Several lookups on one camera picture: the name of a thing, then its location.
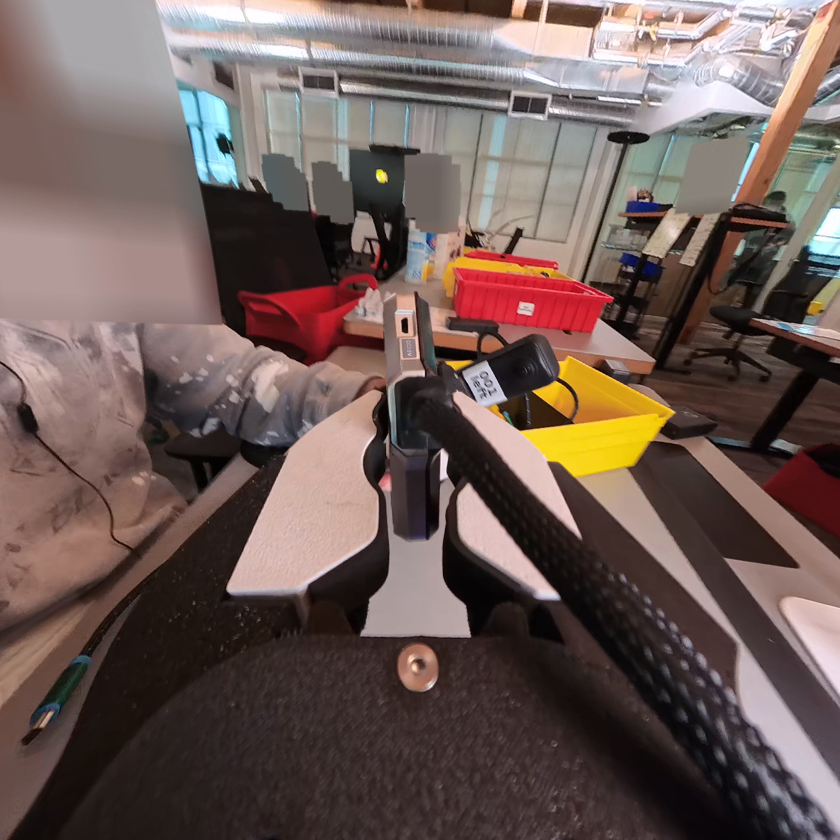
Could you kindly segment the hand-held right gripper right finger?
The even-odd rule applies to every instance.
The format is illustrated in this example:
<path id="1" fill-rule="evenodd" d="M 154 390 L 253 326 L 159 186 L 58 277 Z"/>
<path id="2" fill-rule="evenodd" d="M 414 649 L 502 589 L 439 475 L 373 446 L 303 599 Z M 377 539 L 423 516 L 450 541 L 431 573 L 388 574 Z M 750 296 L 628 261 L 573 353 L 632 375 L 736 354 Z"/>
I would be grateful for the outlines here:
<path id="1" fill-rule="evenodd" d="M 513 474 L 552 514 L 581 537 L 571 509 L 550 465 L 522 432 L 464 394 L 454 404 L 502 458 Z M 528 602 L 559 602 L 560 596 L 521 551 L 469 485 L 455 491 L 448 507 L 448 541 L 455 556 L 480 576 Z"/>

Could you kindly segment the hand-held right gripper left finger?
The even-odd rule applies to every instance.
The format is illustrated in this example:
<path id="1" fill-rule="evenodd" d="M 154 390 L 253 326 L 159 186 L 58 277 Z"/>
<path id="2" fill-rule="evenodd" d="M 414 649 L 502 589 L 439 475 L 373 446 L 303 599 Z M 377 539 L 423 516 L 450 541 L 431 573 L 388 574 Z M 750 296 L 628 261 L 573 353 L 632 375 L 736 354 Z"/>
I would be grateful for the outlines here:
<path id="1" fill-rule="evenodd" d="M 363 623 L 389 571 L 384 395 L 368 392 L 286 453 L 226 584 L 241 602 L 284 602 L 305 622 L 320 602 Z"/>

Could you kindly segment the yellow plastic bin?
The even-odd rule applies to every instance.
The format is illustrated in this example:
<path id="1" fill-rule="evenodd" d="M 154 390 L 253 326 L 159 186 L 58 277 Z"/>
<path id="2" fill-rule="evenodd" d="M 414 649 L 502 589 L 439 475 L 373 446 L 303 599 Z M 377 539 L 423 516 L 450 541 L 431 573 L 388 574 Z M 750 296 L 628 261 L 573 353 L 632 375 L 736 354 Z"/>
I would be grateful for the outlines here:
<path id="1" fill-rule="evenodd" d="M 577 478 L 635 466 L 674 413 L 571 356 L 560 363 L 560 378 L 577 395 L 574 416 L 574 399 L 566 386 L 552 383 L 535 393 L 566 415 L 570 425 L 522 432 L 511 417 L 513 405 L 488 409 L 522 432 L 547 461 Z"/>
<path id="2" fill-rule="evenodd" d="M 455 270 L 457 268 L 471 269 L 471 270 L 485 270 L 497 273 L 508 273 L 514 275 L 524 275 L 530 277 L 548 277 L 556 280 L 572 280 L 573 278 L 565 275 L 559 270 L 540 270 L 525 266 L 507 265 L 493 261 L 485 261 L 483 259 L 468 259 L 464 256 L 458 257 L 447 265 L 443 278 L 443 289 L 446 298 L 453 298 L 455 294 Z"/>

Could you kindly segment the silver hub adapter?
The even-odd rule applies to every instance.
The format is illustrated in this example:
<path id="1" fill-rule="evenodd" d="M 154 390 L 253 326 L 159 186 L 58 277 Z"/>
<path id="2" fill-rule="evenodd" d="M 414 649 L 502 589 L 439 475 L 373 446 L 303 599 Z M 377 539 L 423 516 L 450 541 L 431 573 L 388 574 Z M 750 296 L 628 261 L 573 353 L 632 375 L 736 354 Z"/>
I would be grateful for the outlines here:
<path id="1" fill-rule="evenodd" d="M 392 520 L 396 536 L 429 539 L 438 529 L 440 447 L 417 418 L 414 398 L 438 372 L 430 308 L 417 293 L 384 304 Z"/>

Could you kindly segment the braided hdmi cable green plug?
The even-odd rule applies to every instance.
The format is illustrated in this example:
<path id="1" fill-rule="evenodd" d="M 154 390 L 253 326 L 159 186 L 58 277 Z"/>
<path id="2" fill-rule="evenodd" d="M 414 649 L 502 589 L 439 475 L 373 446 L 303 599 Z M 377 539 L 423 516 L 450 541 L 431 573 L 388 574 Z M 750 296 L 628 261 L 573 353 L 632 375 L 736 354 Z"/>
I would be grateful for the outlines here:
<path id="1" fill-rule="evenodd" d="M 102 645 L 105 636 L 108 635 L 122 614 L 130 609 L 139 597 L 140 590 L 132 591 L 124 596 L 103 618 L 77 656 L 70 660 L 60 672 L 43 699 L 33 710 L 28 720 L 26 732 L 20 740 L 22 747 L 25 748 L 36 740 L 58 718 L 64 706 L 86 676 L 91 666 L 92 657 Z"/>

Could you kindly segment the person's left forearm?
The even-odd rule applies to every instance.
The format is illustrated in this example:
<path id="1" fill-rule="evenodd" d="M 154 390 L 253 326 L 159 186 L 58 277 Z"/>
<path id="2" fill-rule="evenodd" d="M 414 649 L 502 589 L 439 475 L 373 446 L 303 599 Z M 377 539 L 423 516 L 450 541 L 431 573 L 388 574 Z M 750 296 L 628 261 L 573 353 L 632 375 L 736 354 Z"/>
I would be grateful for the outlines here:
<path id="1" fill-rule="evenodd" d="M 307 366 L 224 325 L 144 323 L 136 329 L 150 415 L 184 434 L 223 429 L 285 448 L 383 379 L 321 362 Z"/>

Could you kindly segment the black bin divider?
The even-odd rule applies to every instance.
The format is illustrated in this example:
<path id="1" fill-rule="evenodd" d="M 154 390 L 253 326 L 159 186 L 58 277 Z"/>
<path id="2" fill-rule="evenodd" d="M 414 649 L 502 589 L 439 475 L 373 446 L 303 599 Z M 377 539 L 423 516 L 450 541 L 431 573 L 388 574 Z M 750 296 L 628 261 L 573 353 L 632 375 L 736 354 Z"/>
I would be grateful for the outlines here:
<path id="1" fill-rule="evenodd" d="M 517 397 L 512 404 L 511 417 L 522 432 L 572 424 L 566 415 L 535 392 Z"/>

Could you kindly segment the red plastic bin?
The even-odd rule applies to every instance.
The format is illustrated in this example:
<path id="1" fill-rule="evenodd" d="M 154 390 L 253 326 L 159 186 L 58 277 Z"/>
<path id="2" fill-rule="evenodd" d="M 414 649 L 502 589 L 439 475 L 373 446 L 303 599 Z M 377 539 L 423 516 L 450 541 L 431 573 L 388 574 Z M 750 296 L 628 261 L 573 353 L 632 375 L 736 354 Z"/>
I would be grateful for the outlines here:
<path id="1" fill-rule="evenodd" d="M 483 259 L 497 263 L 525 266 L 538 270 L 559 270 L 558 263 L 553 260 L 532 258 L 520 255 L 508 255 L 491 252 L 481 248 L 473 248 L 465 251 L 464 256 L 468 259 Z"/>
<path id="2" fill-rule="evenodd" d="M 453 301 L 461 319 L 591 333 L 613 298 L 577 280 L 462 267 Z"/>

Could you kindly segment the white blue printed package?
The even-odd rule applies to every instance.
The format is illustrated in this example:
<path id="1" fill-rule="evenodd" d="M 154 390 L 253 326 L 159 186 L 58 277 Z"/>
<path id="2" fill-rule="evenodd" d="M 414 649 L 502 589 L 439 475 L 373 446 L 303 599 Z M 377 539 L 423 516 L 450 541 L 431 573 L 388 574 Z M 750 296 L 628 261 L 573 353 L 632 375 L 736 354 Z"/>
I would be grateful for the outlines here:
<path id="1" fill-rule="evenodd" d="M 443 281 L 448 264 L 456 259 L 461 247 L 460 230 L 446 234 L 429 234 L 408 220 L 405 281 L 421 285 Z"/>

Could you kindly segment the cart with blue bins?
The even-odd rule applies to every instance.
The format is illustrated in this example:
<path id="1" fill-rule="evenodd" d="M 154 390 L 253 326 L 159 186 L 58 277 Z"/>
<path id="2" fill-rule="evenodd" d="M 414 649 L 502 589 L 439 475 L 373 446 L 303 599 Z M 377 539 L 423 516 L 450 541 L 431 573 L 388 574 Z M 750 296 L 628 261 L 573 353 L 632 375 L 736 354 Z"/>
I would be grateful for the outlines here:
<path id="1" fill-rule="evenodd" d="M 619 298 L 616 324 L 629 337 L 636 334 L 662 277 L 663 258 L 646 256 L 643 250 L 664 213 L 649 191 L 639 192 L 626 204 L 625 229 L 636 235 L 637 242 L 619 259 L 618 278 L 626 285 Z"/>

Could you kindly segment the black rectangular box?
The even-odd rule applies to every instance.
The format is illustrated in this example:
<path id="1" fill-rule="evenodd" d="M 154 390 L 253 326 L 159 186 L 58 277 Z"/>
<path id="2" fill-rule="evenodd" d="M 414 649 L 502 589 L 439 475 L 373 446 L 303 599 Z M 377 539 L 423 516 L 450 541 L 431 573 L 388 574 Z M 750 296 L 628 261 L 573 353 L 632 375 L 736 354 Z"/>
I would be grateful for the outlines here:
<path id="1" fill-rule="evenodd" d="M 670 440 L 707 437 L 718 423 L 685 406 L 676 406 L 674 413 L 662 426 L 660 433 Z"/>

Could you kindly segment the large red object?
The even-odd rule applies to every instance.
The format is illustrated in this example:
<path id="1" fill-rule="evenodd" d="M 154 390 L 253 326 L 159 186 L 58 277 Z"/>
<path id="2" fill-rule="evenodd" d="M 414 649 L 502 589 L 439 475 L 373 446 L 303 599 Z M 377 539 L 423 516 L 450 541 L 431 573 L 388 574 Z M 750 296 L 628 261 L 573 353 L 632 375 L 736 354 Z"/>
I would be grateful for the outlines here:
<path id="1" fill-rule="evenodd" d="M 246 336 L 271 340 L 304 353 L 304 364 L 325 361 L 339 347 L 381 350 L 381 339 L 353 335 L 343 321 L 369 289 L 378 284 L 372 275 L 354 275 L 338 284 L 260 294 L 242 290 L 238 302 L 245 312 Z"/>

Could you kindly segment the black office chair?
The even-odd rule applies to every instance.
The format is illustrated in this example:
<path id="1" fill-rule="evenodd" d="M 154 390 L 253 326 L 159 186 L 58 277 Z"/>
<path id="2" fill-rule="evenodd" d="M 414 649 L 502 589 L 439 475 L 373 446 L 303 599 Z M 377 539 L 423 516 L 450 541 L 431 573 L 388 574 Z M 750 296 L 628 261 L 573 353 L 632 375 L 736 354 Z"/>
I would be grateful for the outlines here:
<path id="1" fill-rule="evenodd" d="M 689 368 L 698 360 L 722 359 L 731 368 L 728 374 L 729 382 L 736 382 L 741 376 L 742 364 L 746 364 L 760 372 L 759 381 L 769 382 L 772 371 L 755 360 L 742 349 L 745 340 L 753 338 L 767 339 L 769 334 L 752 325 L 752 320 L 761 317 L 761 313 L 749 308 L 733 306 L 716 306 L 711 308 L 710 315 L 727 328 L 724 339 L 729 341 L 725 346 L 701 348 L 691 351 L 683 361 L 683 366 Z"/>

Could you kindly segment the black monitor on stand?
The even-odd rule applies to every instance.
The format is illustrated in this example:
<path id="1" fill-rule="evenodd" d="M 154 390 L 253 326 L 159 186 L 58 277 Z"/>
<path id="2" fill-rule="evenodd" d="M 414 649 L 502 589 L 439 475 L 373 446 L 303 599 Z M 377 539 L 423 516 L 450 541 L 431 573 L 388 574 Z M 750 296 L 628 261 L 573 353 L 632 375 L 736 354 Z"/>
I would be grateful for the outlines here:
<path id="1" fill-rule="evenodd" d="M 372 143 L 367 150 L 350 149 L 350 183 L 354 211 L 370 215 L 379 246 L 375 263 L 378 280 L 386 280 L 404 263 L 406 148 Z"/>

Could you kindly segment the person's grey hoodie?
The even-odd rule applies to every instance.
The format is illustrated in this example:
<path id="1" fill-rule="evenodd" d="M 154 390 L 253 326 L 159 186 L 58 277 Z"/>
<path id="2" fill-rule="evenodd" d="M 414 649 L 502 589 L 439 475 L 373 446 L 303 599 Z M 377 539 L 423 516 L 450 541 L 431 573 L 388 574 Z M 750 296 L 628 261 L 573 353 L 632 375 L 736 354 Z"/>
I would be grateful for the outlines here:
<path id="1" fill-rule="evenodd" d="M 138 326 L 2 320 L 2 631 L 99 583 L 186 509 L 144 440 Z"/>

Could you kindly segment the black floor lamp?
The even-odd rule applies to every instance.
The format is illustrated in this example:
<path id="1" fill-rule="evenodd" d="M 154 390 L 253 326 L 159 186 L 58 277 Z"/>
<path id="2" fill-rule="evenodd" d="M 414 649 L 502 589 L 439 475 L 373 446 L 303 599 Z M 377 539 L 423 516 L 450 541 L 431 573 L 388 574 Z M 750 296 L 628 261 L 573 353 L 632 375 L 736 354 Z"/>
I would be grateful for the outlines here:
<path id="1" fill-rule="evenodd" d="M 599 129 L 596 132 L 596 143 L 584 180 L 588 192 L 581 196 L 578 238 L 574 260 L 570 262 L 578 280 L 587 279 L 627 153 L 648 139 L 644 132 L 627 129 Z"/>

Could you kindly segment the black standing desk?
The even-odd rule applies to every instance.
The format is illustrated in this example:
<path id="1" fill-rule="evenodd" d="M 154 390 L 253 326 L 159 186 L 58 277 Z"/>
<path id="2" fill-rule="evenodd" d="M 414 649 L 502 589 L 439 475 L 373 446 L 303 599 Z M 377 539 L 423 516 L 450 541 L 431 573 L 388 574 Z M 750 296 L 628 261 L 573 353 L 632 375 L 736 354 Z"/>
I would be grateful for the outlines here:
<path id="1" fill-rule="evenodd" d="M 707 287 L 711 279 L 727 237 L 730 234 L 743 235 L 753 230 L 783 228 L 785 225 L 786 222 L 777 213 L 771 214 L 761 206 L 742 203 L 736 204 L 732 210 L 725 213 L 712 214 L 700 219 L 689 246 L 682 255 L 693 256 L 694 262 L 677 303 L 654 347 L 656 371 L 666 368 L 702 288 Z"/>

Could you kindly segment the wooden desk black legs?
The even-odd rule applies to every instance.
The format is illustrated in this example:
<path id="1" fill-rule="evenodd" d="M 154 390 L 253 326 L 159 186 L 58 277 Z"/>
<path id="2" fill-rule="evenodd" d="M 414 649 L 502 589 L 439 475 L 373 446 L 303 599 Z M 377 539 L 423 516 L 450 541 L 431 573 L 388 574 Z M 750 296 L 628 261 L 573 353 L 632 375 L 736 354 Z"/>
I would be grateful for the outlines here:
<path id="1" fill-rule="evenodd" d="M 798 370 L 793 381 L 752 436 L 747 449 L 761 455 L 791 458 L 800 448 L 781 433 L 820 381 L 839 384 L 837 337 L 819 335 L 816 328 L 763 318 L 752 318 L 750 327 L 773 337 L 768 352 Z"/>

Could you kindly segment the red bag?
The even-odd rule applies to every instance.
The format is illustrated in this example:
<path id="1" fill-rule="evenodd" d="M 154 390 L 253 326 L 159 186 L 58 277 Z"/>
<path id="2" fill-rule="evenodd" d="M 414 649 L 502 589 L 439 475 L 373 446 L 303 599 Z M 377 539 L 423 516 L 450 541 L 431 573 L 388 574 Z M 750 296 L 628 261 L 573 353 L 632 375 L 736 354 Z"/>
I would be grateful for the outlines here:
<path id="1" fill-rule="evenodd" d="M 795 455 L 763 485 L 780 504 L 839 538 L 839 445 L 821 444 Z"/>

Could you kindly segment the white tablet stand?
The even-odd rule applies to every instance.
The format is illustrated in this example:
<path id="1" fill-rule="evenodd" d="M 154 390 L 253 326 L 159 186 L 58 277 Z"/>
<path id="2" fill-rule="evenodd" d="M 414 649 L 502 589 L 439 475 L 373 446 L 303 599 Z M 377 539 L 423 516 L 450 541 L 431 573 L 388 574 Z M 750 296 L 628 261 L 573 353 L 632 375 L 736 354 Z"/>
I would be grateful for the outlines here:
<path id="1" fill-rule="evenodd" d="M 839 694 L 839 607 L 786 596 L 780 612 L 827 683 Z"/>

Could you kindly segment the large silver air duct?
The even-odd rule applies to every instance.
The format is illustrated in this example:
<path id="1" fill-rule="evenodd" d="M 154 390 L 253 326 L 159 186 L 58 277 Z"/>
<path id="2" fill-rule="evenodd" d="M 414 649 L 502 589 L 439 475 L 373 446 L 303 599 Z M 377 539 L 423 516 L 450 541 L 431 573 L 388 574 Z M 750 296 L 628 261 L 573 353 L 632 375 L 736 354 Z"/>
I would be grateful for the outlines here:
<path id="1" fill-rule="evenodd" d="M 767 102 L 828 2 L 156 2 L 178 56 L 661 100 L 728 81 Z"/>

